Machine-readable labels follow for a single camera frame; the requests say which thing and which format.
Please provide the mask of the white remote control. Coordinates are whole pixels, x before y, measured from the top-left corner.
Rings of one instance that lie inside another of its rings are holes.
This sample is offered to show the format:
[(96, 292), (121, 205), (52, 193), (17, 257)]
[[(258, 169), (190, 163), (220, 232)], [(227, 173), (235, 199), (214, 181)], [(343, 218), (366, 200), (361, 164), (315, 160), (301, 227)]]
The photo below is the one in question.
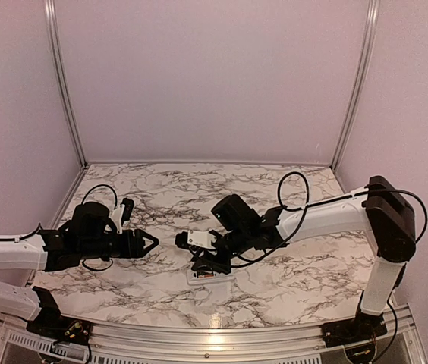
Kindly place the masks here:
[(194, 271), (188, 271), (186, 273), (187, 283), (190, 286), (197, 286), (197, 285), (206, 285), (206, 284), (224, 284), (227, 282), (232, 282), (235, 280), (234, 275), (225, 275), (223, 273), (213, 273), (215, 276), (212, 278), (201, 278), (202, 275), (207, 274), (197, 274)]

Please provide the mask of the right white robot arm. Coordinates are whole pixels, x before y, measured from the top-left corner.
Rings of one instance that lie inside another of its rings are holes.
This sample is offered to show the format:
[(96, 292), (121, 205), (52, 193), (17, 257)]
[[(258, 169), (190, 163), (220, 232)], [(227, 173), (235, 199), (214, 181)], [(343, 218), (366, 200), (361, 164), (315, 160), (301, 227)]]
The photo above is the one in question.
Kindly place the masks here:
[(250, 249), (259, 250), (266, 258), (300, 240), (365, 231), (376, 244), (376, 260), (360, 298), (360, 313), (347, 324), (347, 333), (362, 340), (376, 328), (376, 317), (386, 307), (421, 238), (416, 232), (414, 208), (407, 201), (409, 196), (410, 192), (398, 190), (376, 175), (365, 187), (345, 195), (307, 201), (299, 208), (278, 204), (259, 215), (239, 195), (231, 194), (211, 210), (225, 229), (224, 235), (216, 231), (187, 232), (191, 269), (228, 275), (236, 267), (232, 259)]

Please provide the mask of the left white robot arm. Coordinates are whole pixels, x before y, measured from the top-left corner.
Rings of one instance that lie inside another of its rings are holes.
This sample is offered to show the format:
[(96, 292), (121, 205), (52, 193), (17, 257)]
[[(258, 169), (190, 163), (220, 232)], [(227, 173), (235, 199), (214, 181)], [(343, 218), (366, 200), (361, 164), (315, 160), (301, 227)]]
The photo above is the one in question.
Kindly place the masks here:
[[(123, 227), (133, 206), (130, 199), (114, 210), (98, 202), (84, 202), (56, 230), (39, 227), (26, 235), (0, 237), (0, 271), (54, 272), (77, 267), (88, 259), (143, 258), (159, 241), (141, 229)], [(61, 337), (67, 331), (67, 321), (46, 289), (0, 281), (0, 312), (28, 322), (36, 319), (50, 337)]]

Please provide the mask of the front aluminium rail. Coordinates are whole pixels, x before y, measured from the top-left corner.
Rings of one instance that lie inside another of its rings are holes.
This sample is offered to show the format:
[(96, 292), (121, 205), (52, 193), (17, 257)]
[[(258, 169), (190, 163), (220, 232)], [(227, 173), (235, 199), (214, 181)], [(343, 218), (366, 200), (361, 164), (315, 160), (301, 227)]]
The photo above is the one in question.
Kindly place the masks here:
[(269, 328), (157, 328), (94, 320), (90, 345), (55, 344), (0, 317), (0, 363), (347, 363), (375, 354), (380, 363), (426, 363), (407, 305), (384, 314), (387, 334), (327, 347), (320, 323)]

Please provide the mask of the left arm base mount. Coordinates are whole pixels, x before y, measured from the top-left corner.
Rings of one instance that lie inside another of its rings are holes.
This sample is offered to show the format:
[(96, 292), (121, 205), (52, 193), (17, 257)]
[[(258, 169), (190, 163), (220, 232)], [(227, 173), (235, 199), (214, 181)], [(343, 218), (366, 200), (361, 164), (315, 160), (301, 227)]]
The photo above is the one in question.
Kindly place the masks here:
[(66, 316), (40, 316), (28, 322), (26, 330), (54, 341), (87, 345), (92, 322)]

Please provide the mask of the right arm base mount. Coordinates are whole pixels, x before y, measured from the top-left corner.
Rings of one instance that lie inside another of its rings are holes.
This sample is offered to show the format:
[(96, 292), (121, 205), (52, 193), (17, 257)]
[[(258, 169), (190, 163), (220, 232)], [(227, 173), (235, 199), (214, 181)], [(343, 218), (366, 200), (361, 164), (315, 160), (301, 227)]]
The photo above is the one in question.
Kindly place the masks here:
[(327, 347), (372, 340), (388, 332), (383, 317), (371, 315), (328, 322), (321, 326), (321, 330)]

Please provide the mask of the left aluminium frame post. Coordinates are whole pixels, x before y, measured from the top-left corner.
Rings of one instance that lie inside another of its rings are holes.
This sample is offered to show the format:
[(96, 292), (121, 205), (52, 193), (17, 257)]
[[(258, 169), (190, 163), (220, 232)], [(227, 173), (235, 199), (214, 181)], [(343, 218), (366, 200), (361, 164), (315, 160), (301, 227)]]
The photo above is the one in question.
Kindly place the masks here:
[(74, 109), (71, 102), (71, 96), (68, 89), (65, 65), (61, 53), (61, 43), (58, 29), (58, 21), (56, 14), (55, 1), (45, 0), (46, 23), (49, 33), (49, 42), (52, 48), (52, 59), (55, 69), (55, 76), (58, 84), (58, 91), (61, 98), (61, 103), (65, 113), (65, 119), (68, 126), (71, 142), (77, 161), (81, 169), (88, 166), (87, 159), (80, 140), (79, 129), (77, 126)]

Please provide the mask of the aluminium frame post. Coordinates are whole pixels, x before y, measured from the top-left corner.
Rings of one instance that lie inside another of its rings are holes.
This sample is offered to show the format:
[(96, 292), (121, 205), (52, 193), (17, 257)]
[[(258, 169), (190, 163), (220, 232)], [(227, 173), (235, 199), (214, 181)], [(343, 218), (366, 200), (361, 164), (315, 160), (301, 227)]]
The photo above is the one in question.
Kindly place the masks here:
[(346, 108), (344, 121), (342, 123), (341, 132), (336, 143), (335, 151), (332, 157), (330, 168), (336, 172), (340, 165), (347, 148), (351, 131), (354, 127), (354, 122), (357, 116), (357, 110), (360, 102), (360, 97), (363, 92), (365, 80), (370, 68), (370, 61), (373, 53), (373, 45), (376, 37), (377, 21), (379, 17), (379, 0), (368, 1), (367, 15), (363, 30), (362, 46), (360, 57), (357, 63), (357, 70), (351, 89), (348, 106)]
[(49, 42), (52, 48), (52, 59), (55, 69), (55, 76), (58, 84), (58, 91), (61, 98), (61, 103), (65, 113), (65, 119), (68, 126), (71, 142), (77, 161), (81, 169), (88, 166), (87, 159), (80, 140), (79, 129), (77, 126), (74, 109), (71, 102), (71, 96), (68, 89), (65, 65), (61, 53), (61, 43), (58, 29), (58, 21), (56, 14), (55, 1), (45, 0), (46, 23), (49, 33)]

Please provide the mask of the right aluminium frame post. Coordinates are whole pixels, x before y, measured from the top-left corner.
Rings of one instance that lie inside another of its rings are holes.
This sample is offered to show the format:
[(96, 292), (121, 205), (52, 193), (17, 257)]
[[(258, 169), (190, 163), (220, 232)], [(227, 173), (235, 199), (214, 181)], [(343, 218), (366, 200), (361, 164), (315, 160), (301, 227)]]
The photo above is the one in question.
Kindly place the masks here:
[(370, 68), (370, 61), (373, 53), (373, 45), (376, 37), (377, 21), (379, 17), (379, 0), (368, 1), (367, 15), (363, 30), (362, 46), (360, 57), (357, 63), (357, 70), (351, 89), (348, 106), (346, 108), (344, 121), (342, 123), (341, 132), (336, 143), (335, 151), (332, 157), (330, 168), (336, 172), (340, 165), (347, 148), (351, 131), (354, 127), (354, 122), (357, 116), (357, 110), (360, 102), (360, 97), (363, 92), (365, 80)]

